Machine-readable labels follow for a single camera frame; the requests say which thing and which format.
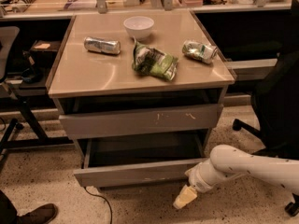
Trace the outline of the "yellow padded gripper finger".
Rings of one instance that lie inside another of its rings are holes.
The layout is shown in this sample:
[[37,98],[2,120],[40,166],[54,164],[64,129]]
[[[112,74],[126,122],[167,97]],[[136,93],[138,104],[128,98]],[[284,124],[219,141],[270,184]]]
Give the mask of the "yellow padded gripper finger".
[[180,191],[179,195],[175,199],[173,206],[177,209],[181,209],[188,203],[192,202],[197,198],[197,191],[191,186],[185,185]]

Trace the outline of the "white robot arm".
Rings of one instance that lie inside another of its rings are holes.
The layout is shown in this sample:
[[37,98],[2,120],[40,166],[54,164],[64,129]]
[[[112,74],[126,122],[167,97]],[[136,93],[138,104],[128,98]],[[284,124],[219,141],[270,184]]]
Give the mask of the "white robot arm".
[[212,149],[207,160],[187,170],[189,184],[185,185],[173,205],[181,209],[215,185],[250,175],[290,191],[294,202],[285,207],[292,217],[299,212],[299,160],[257,156],[236,147],[219,145]]

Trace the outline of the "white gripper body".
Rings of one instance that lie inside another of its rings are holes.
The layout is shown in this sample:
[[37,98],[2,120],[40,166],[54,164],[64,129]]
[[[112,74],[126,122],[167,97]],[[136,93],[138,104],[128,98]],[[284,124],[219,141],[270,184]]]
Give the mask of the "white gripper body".
[[198,192],[207,192],[224,180],[224,173],[218,171],[210,161],[203,161],[185,172],[191,187]]

